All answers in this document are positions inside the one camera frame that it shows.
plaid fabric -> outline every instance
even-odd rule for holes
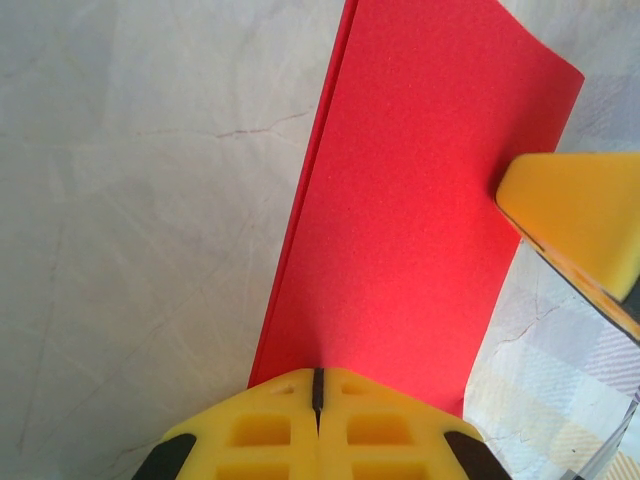
[[[559,150],[640,150],[640,3],[504,3],[586,76]],[[639,385],[640,348],[521,245],[465,400],[467,420],[513,477],[578,471],[622,420]],[[640,478],[639,441],[636,418],[600,477]]]

